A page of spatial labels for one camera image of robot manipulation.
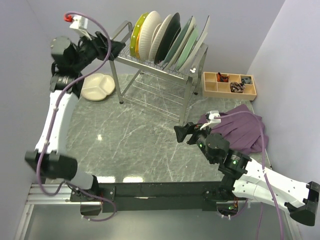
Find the yellow plate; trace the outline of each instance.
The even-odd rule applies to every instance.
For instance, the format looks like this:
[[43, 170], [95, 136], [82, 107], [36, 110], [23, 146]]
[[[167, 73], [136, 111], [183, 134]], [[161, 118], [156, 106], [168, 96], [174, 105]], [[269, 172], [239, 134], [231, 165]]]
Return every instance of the yellow plate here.
[[140, 38], [140, 32], [141, 32], [141, 27], [140, 27], [140, 31], [138, 33], [138, 36], [136, 37], [136, 44], [135, 44], [135, 57], [137, 59], [140, 59], [140, 55], [139, 55], [139, 38]]
[[141, 26], [142, 24], [144, 24], [144, 21], [146, 20], [146, 17], [148, 16], [148, 12], [142, 14], [140, 16], [140, 18], [138, 19], [138, 21], [135, 23], [132, 35], [131, 35], [131, 40], [130, 40], [130, 55], [132, 57], [136, 56], [136, 44], [137, 44], [137, 38], [138, 38], [138, 34], [140, 32]]

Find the white wall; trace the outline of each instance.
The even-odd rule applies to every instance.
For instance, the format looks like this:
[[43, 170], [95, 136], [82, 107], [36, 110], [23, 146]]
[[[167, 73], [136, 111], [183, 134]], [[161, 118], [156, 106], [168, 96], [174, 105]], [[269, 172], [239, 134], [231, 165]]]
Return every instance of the white wall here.
[[[248, 71], [256, 80], [253, 107], [270, 137], [272, 166], [289, 178], [318, 183], [319, 23], [319, 1], [285, 1]], [[320, 214], [315, 227], [300, 226], [303, 239], [319, 239], [319, 227]]]
[[35, 174], [26, 150], [40, 137], [49, 106], [50, 48], [30, 7], [0, 2], [0, 239], [13, 239]]
[[[284, 0], [28, 0], [51, 37], [76, 36], [63, 21], [66, 11], [79, 11], [99, 20], [111, 34], [124, 20], [133, 24], [142, 13], [157, 10], [163, 19], [180, 13], [182, 26], [195, 16], [200, 29], [207, 16], [211, 23], [205, 42], [209, 45], [204, 69], [246, 73], [265, 39]], [[132, 69], [119, 65], [120, 73]]]

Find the purple towel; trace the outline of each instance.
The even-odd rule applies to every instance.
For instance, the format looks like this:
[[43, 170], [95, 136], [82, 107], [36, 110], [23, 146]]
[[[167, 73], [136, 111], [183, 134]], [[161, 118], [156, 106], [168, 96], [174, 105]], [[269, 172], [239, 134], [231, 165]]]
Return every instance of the purple towel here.
[[[236, 108], [223, 113], [220, 115], [226, 116], [229, 114], [247, 111], [250, 112], [248, 107], [244, 104], [237, 106]], [[265, 130], [265, 125], [262, 122], [262, 117], [257, 116], [260, 124], [262, 125], [263, 130]], [[202, 115], [199, 124], [206, 123], [206, 115]], [[250, 153], [260, 153], [262, 152], [262, 139], [260, 136], [259, 126], [257, 120], [248, 114], [238, 114], [228, 118], [221, 119], [221, 123], [215, 126], [211, 133], [220, 133], [222, 136], [230, 142], [230, 148], [237, 150], [243, 154]], [[269, 138], [267, 135], [264, 135], [265, 145], [268, 144]]]

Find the wooden tray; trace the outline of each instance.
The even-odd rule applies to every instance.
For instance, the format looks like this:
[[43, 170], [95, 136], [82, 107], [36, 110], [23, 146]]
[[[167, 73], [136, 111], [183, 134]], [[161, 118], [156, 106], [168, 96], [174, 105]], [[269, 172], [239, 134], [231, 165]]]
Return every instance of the wooden tray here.
[[[202, 93], [204, 97], [255, 100], [257, 92], [252, 75], [221, 73], [222, 76], [229, 76], [229, 82], [218, 82], [217, 74], [217, 72], [203, 72]], [[252, 84], [245, 84], [242, 93], [231, 92], [230, 83], [241, 83], [243, 77], [250, 77]]]

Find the green plate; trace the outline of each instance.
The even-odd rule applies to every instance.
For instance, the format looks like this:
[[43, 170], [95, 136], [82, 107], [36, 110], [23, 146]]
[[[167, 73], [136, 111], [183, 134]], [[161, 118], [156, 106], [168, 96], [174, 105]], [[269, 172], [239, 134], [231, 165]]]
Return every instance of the green plate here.
[[178, 62], [177, 62], [177, 64], [176, 64], [174, 70], [180, 69], [181, 66], [185, 63], [185, 61], [187, 60], [187, 58], [188, 58], [188, 56], [189, 56], [189, 53], [191, 52], [191, 49], [192, 49], [192, 47], [194, 46], [197, 38], [198, 38], [198, 27], [196, 26], [196, 27], [193, 29], [193, 31], [192, 31], [192, 33], [191, 33], [191, 35], [190, 35], [190, 37], [189, 37], [189, 40], [188, 40], [188, 42], [186, 43], [184, 49], [182, 50], [182, 53], [181, 53], [181, 55], [180, 55], [180, 57], [179, 57], [179, 60], [178, 60]]
[[165, 59], [162, 62], [162, 65], [164, 66], [166, 63], [170, 62], [170, 60], [173, 58], [173, 56], [175, 55], [175, 53], [177, 52], [179, 46], [181, 45], [187, 30], [189, 28], [189, 25], [191, 23], [193, 17], [190, 17], [188, 22], [184, 25], [183, 29], [181, 30], [180, 34], [178, 35], [178, 37], [176, 38], [176, 40], [174, 41], [172, 47], [170, 48], [169, 52], [167, 53], [167, 55], [165, 56]]
[[136, 23], [135, 23], [135, 26], [134, 26], [134, 29], [133, 29], [133, 32], [132, 32], [132, 35], [131, 35], [131, 40], [130, 40], [130, 55], [132, 57], [136, 56], [135, 50], [136, 50], [137, 37], [138, 37], [138, 34], [140, 32], [141, 26], [142, 26], [142, 24], [144, 24], [148, 14], [149, 14], [148, 12], [142, 14], [139, 17], [138, 21], [136, 21]]

